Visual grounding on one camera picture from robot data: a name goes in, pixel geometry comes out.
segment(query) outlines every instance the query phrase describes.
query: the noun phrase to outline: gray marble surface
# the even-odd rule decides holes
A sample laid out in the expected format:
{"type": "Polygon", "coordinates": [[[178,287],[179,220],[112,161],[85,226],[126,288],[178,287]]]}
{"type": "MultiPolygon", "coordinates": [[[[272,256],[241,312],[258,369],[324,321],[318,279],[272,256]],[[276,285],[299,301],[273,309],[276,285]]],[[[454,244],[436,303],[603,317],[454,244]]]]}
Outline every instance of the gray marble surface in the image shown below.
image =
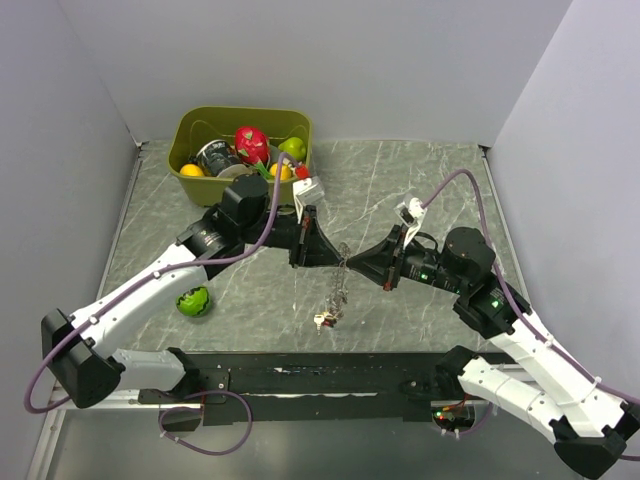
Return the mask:
{"type": "MultiPolygon", "coordinates": [[[[105,285],[105,293],[147,266],[198,219],[167,171],[169,142],[143,147],[142,165],[105,285]]],[[[337,246],[363,251],[397,223],[394,201],[411,191],[421,198],[450,172],[465,167],[480,183],[492,239],[506,278],[518,285],[516,267],[491,192],[482,152],[474,145],[403,141],[340,141],[313,147],[313,169],[325,186],[320,224],[337,246]]],[[[442,241],[455,226],[479,226],[473,191],[458,177],[427,213],[423,230],[442,241]]],[[[349,303],[334,330],[316,333],[313,315],[324,309],[332,269],[292,269],[287,253],[261,249],[213,279],[215,308],[193,320],[167,302],[127,348],[169,346],[189,351],[437,351],[454,345],[490,350],[453,313],[455,297],[409,280],[384,292],[347,273],[349,303]]]]}

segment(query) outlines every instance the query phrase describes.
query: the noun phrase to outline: small green toy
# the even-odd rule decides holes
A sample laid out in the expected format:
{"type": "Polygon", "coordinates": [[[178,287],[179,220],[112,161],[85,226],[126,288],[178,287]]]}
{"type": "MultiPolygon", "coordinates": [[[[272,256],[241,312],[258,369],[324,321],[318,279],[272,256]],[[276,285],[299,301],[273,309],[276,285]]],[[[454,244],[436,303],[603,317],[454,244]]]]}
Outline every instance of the small green toy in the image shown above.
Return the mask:
{"type": "Polygon", "coordinates": [[[192,288],[176,298],[178,311],[187,317],[201,317],[211,310],[212,306],[211,295],[204,285],[192,288]]]}

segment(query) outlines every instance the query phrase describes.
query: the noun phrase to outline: gray wall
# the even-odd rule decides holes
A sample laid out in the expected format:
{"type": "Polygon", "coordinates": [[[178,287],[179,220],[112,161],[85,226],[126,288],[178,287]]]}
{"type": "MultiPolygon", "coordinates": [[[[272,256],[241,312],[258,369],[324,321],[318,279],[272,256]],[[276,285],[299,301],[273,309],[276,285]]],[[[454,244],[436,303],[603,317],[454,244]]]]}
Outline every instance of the gray wall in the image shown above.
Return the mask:
{"type": "MultiPolygon", "coordinates": [[[[0,477],[22,478],[42,416],[22,394],[39,321],[96,288],[135,146],[59,5],[0,2],[0,477]]],[[[51,377],[39,402],[48,398],[51,377]]]]}
{"type": "MultiPolygon", "coordinates": [[[[636,396],[639,24],[638,2],[574,1],[490,151],[535,308],[590,371],[636,396]]],[[[638,477],[638,464],[609,476],[638,477]]]]}
{"type": "Polygon", "coordinates": [[[199,105],[493,144],[570,0],[60,0],[134,137],[199,105]]]}

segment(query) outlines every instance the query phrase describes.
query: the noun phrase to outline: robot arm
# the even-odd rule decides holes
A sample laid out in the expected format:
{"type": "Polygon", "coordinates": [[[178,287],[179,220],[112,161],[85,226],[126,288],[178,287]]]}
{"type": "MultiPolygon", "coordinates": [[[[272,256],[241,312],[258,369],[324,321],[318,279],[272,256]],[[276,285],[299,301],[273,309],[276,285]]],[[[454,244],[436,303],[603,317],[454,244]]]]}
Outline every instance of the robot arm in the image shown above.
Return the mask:
{"type": "MultiPolygon", "coordinates": [[[[54,310],[42,320],[43,356],[74,330],[77,333],[49,365],[76,406],[91,407],[122,389],[194,391],[197,369],[179,349],[139,352],[118,347],[167,299],[201,285],[230,265],[211,260],[236,257],[246,243],[258,241],[267,225],[268,198],[267,185],[260,177],[238,177],[219,204],[143,271],[69,316],[54,310]],[[186,266],[171,268],[176,265],[186,266]]],[[[299,216],[295,211],[277,214],[263,245],[289,250],[292,266],[338,265],[341,261],[320,230],[311,205],[302,206],[299,216]]]]}
{"type": "Polygon", "coordinates": [[[383,242],[348,259],[347,266],[385,290],[405,277],[458,294],[453,310],[460,319],[511,356],[541,390],[508,377],[462,347],[455,347],[440,362],[441,388],[476,395],[504,408],[553,442],[572,469],[599,478],[640,429],[640,406],[604,391],[599,379],[591,382],[526,300],[506,284],[522,312],[520,318],[501,279],[491,271],[495,252],[480,231],[451,230],[441,251],[437,244],[426,248],[419,243],[414,227],[422,223],[423,215],[415,200],[405,197],[396,208],[403,225],[395,225],[383,242]]]}

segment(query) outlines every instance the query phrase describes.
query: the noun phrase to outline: purple cable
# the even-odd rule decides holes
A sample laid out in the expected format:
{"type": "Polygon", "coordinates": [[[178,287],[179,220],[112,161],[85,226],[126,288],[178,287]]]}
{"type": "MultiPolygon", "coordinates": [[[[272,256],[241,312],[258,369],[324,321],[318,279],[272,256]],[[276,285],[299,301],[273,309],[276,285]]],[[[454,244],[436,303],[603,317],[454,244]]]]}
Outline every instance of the purple cable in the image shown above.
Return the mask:
{"type": "MultiPolygon", "coordinates": [[[[171,272],[172,270],[178,270],[180,268],[202,267],[207,265],[230,265],[232,263],[239,262],[240,260],[244,260],[245,258],[253,255],[256,252],[256,250],[258,250],[258,248],[260,248],[266,241],[267,237],[271,233],[273,222],[276,219],[276,214],[278,212],[278,209],[277,209],[278,199],[280,197],[280,172],[282,171],[282,162],[284,161],[284,158],[286,155],[287,153],[282,152],[278,157],[278,168],[276,170],[276,178],[273,184],[273,195],[271,197],[271,210],[269,211],[269,216],[267,217],[267,224],[265,225],[264,230],[262,231],[262,234],[260,234],[260,237],[258,238],[258,240],[254,245],[249,247],[240,255],[236,255],[235,257],[214,258],[212,260],[194,260],[192,262],[183,262],[175,265],[167,265],[166,267],[158,270],[160,275],[164,275],[167,272],[171,272]]],[[[149,283],[154,278],[155,277],[153,273],[150,273],[146,277],[142,277],[140,280],[138,280],[137,282],[135,282],[134,284],[132,284],[131,286],[123,290],[119,295],[115,296],[113,300],[105,304],[93,316],[99,320],[105,313],[107,313],[116,305],[120,304],[125,298],[127,298],[129,295],[134,293],[143,285],[149,283]]],[[[78,328],[74,329],[71,333],[69,333],[69,335],[64,337],[60,341],[60,343],[58,343],[55,347],[53,347],[53,349],[44,357],[44,359],[42,360],[42,363],[38,367],[38,370],[36,370],[35,375],[29,381],[29,384],[27,385],[27,390],[24,394],[23,405],[24,405],[24,408],[27,410],[27,412],[47,413],[48,411],[53,410],[54,408],[58,408],[60,405],[62,405],[63,403],[69,400],[69,397],[65,397],[61,400],[58,400],[55,403],[49,404],[46,407],[41,408],[41,407],[35,407],[31,403],[31,396],[33,395],[33,390],[36,386],[36,383],[40,379],[40,376],[47,369],[47,367],[53,361],[55,356],[58,355],[58,353],[60,353],[62,349],[66,347],[71,340],[73,340],[74,337],[84,332],[90,326],[91,326],[91,322],[87,320],[78,328]]]]}
{"type": "MultiPolygon", "coordinates": [[[[440,194],[440,192],[442,192],[442,190],[454,178],[456,178],[458,175],[466,175],[469,178],[469,181],[471,182],[471,186],[473,187],[473,192],[474,192],[475,197],[476,197],[476,203],[478,204],[478,212],[480,214],[480,226],[482,228],[482,234],[485,237],[487,245],[489,247],[492,247],[493,244],[491,242],[491,237],[489,235],[489,227],[487,226],[487,219],[486,219],[485,212],[484,212],[484,205],[482,203],[482,197],[480,195],[480,187],[478,186],[478,182],[476,181],[475,177],[473,176],[473,174],[469,170],[467,170],[465,168],[462,168],[462,169],[456,170],[453,173],[449,174],[442,181],[442,183],[440,183],[440,185],[438,185],[438,187],[433,192],[433,194],[431,194],[431,196],[422,203],[422,208],[427,208],[433,202],[433,200],[440,194]]],[[[516,304],[516,301],[513,298],[513,295],[511,294],[511,291],[507,287],[507,283],[504,280],[502,272],[500,271],[500,266],[498,265],[497,261],[494,262],[493,269],[496,272],[496,277],[498,279],[498,283],[500,283],[500,288],[502,288],[504,296],[506,297],[507,302],[509,302],[509,306],[515,312],[515,314],[518,316],[518,319],[524,324],[525,327],[527,327],[529,329],[529,331],[531,331],[531,333],[533,333],[533,335],[538,340],[540,340],[543,343],[546,342],[547,341],[546,337],[544,335],[542,335],[542,333],[540,333],[538,331],[538,329],[535,328],[531,324],[531,322],[529,322],[524,317],[522,311],[520,311],[520,308],[516,304]]],[[[582,365],[580,365],[580,363],[578,363],[576,360],[574,360],[571,357],[571,355],[567,354],[564,350],[562,350],[561,348],[559,348],[559,347],[557,347],[556,345],[553,345],[553,344],[551,345],[551,349],[554,352],[556,352],[560,357],[562,357],[569,365],[571,365],[573,368],[575,368],[578,371],[578,373],[580,373],[589,382],[594,383],[596,381],[596,379],[595,379],[595,377],[593,375],[591,375],[582,365]]],[[[634,397],[633,395],[629,395],[627,393],[621,392],[619,390],[616,390],[615,388],[612,388],[612,387],[609,387],[607,385],[604,385],[603,383],[599,383],[598,384],[598,388],[600,388],[600,390],[602,390],[604,392],[610,393],[611,395],[614,395],[616,397],[620,397],[620,398],[626,400],[627,402],[635,403],[637,405],[640,405],[640,398],[634,397]]],[[[624,460],[640,462],[640,456],[636,457],[636,456],[630,456],[630,455],[623,455],[620,458],[622,458],[624,460]]]]}
{"type": "Polygon", "coordinates": [[[228,448],[226,450],[222,450],[220,452],[216,452],[214,450],[206,450],[204,448],[196,447],[195,445],[193,445],[193,444],[191,444],[189,442],[185,442],[181,438],[178,438],[175,435],[173,435],[172,433],[167,432],[164,429],[164,427],[162,426],[162,420],[164,420],[164,417],[167,416],[169,413],[171,413],[171,412],[174,412],[174,413],[175,412],[194,412],[194,411],[199,413],[200,410],[197,409],[197,408],[189,408],[189,407],[174,407],[174,408],[170,408],[169,410],[166,410],[165,412],[163,412],[158,417],[158,426],[160,427],[160,431],[162,432],[162,436],[167,437],[169,440],[173,440],[175,443],[178,443],[178,444],[182,445],[183,447],[187,447],[189,450],[193,450],[194,452],[197,452],[197,453],[202,453],[203,455],[211,455],[211,456],[214,456],[214,457],[220,457],[222,455],[228,455],[230,453],[235,452],[240,447],[242,447],[242,445],[244,445],[245,442],[247,441],[247,439],[249,438],[249,434],[251,433],[251,428],[253,427],[253,415],[251,414],[251,407],[249,407],[249,404],[247,403],[247,401],[244,398],[242,398],[240,395],[238,395],[237,393],[234,393],[234,392],[229,392],[227,390],[209,390],[209,391],[206,391],[206,392],[193,393],[191,395],[187,395],[186,397],[184,397],[184,399],[188,400],[190,398],[196,398],[196,397],[199,398],[199,397],[203,397],[203,396],[207,396],[207,395],[226,395],[226,396],[229,396],[229,397],[236,398],[237,400],[240,401],[240,403],[242,404],[244,409],[247,411],[247,429],[244,432],[244,435],[242,435],[242,438],[233,447],[228,448]]]}

